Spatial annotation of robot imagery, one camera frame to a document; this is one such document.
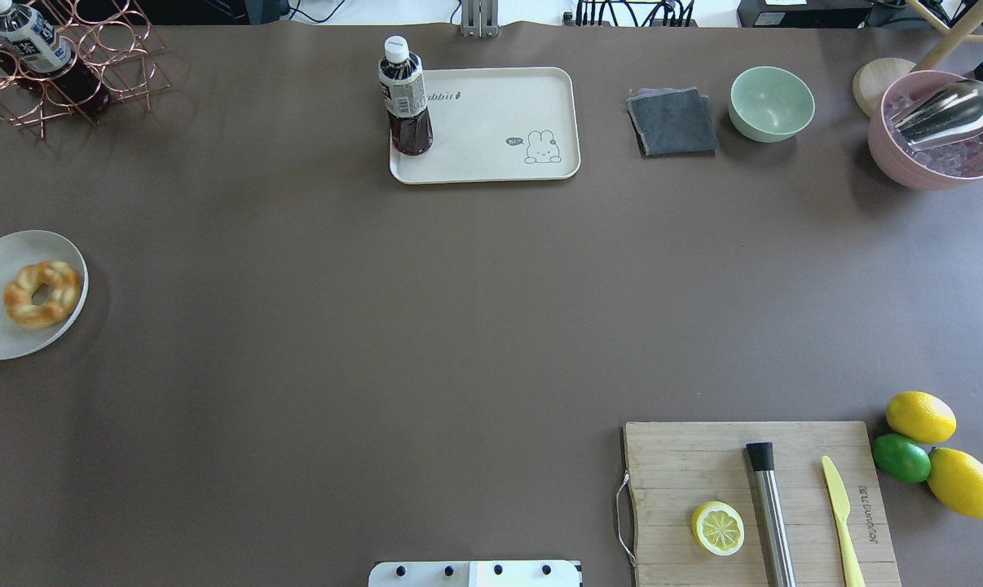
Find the white floor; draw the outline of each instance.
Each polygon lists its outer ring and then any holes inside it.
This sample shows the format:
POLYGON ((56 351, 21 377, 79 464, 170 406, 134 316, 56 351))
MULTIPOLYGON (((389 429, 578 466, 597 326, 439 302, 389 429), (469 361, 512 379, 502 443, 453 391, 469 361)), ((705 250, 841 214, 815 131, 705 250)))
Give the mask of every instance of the white floor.
MULTIPOLYGON (((694 1, 694 20, 698 26, 738 26, 738 0, 692 0, 694 1)), ((340 4, 340 0, 289 0, 291 7, 324 19, 340 4)), ((576 0, 499 0, 499 24, 517 21, 560 24, 563 12, 575 12, 576 0)), ((597 14, 600 14, 597 3, 597 14)), ((643 22, 651 12, 653 3, 630 4, 643 22)), ((458 0, 342 0, 338 10, 325 24, 418 24, 428 22, 451 22, 458 24, 458 0)), ((608 20, 610 12, 604 12, 608 20)), ((633 17, 622 4, 615 4, 615 14, 619 25, 633 26, 633 17)), ((293 19, 309 22, 302 14, 294 14, 293 19)))

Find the cutting board handle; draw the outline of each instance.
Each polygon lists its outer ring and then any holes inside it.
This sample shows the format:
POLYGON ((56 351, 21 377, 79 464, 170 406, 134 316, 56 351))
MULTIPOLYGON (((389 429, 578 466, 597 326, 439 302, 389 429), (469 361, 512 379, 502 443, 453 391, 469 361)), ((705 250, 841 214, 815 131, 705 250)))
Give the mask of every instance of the cutting board handle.
MULTIPOLYGON (((629 471, 625 471, 622 475, 622 484, 619 485, 619 490, 615 491, 615 531, 618 534, 619 544, 622 545, 622 549, 625 549, 626 556, 629 557, 629 564, 633 568, 637 568, 637 557, 633 554, 633 551, 629 549, 629 546, 625 543, 625 539, 622 538, 622 490, 629 487, 629 471)), ((630 501, 630 509, 632 509, 633 503, 630 501)))

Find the bowl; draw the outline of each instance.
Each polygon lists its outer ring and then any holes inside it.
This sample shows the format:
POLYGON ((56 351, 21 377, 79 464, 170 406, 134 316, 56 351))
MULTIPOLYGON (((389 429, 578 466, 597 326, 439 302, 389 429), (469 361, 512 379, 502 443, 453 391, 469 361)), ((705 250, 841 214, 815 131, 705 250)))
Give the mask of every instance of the bowl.
POLYGON ((739 133, 760 143, 776 143, 811 123, 814 94, 790 71, 753 67, 731 83, 727 112, 739 133))
POLYGON ((895 139, 893 136, 893 128, 888 126, 886 122, 885 104, 889 104, 894 96, 909 94, 912 100, 917 100, 928 97, 947 83, 956 82, 959 79, 965 78, 946 71, 913 71, 891 83, 890 87, 883 93, 883 97, 879 100, 879 107, 875 108, 871 121, 868 122, 868 150, 872 153, 875 164, 879 165, 879 169, 887 177, 902 186, 920 190, 953 189, 983 178, 983 170, 977 171, 975 174, 962 175, 962 177, 930 170, 927 166, 920 164, 919 161, 912 159, 912 156, 901 148, 901 144, 898 143, 899 139, 895 139))
POLYGON ((40 230, 15 232, 0 238, 0 360, 34 353, 56 341, 75 322, 78 312, 82 311, 89 286, 86 260, 67 238, 40 230), (2 303, 2 291, 7 283, 17 277, 17 272, 24 265, 46 260, 64 261, 82 276, 82 293, 78 296, 78 304, 62 323, 39 330, 21 328, 14 320, 8 319, 6 306, 2 303))

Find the donut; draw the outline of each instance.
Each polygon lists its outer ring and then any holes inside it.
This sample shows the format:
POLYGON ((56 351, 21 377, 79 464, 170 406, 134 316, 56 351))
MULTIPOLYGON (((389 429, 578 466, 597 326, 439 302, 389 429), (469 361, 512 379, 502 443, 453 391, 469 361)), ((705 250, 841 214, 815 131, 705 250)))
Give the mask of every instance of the donut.
POLYGON ((82 293, 82 278, 64 261, 43 261, 27 265, 18 271, 17 278, 2 291, 2 303, 7 316, 23 328, 32 330, 63 322, 78 304, 82 293), (32 296, 43 285, 49 285, 49 298, 41 306, 32 303, 32 296))

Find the black box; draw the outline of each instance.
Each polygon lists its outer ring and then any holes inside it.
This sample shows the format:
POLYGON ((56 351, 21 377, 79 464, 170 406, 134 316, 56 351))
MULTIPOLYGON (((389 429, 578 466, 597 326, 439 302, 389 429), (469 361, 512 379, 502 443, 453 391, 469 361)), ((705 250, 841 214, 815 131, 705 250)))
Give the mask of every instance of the black box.
POLYGON ((758 29, 857 29, 871 10, 868 0, 807 0, 783 6, 741 0, 738 19, 742 26, 758 29))

